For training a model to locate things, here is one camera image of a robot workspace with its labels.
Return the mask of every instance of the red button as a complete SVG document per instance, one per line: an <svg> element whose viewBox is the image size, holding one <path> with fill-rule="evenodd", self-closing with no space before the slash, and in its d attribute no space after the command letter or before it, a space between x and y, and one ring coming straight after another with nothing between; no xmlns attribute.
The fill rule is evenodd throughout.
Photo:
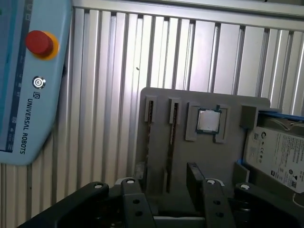
<svg viewBox="0 0 304 228"><path fill-rule="evenodd" d="M52 39L42 31L31 31L25 38L25 45L33 54L47 56L53 50Z"/></svg>

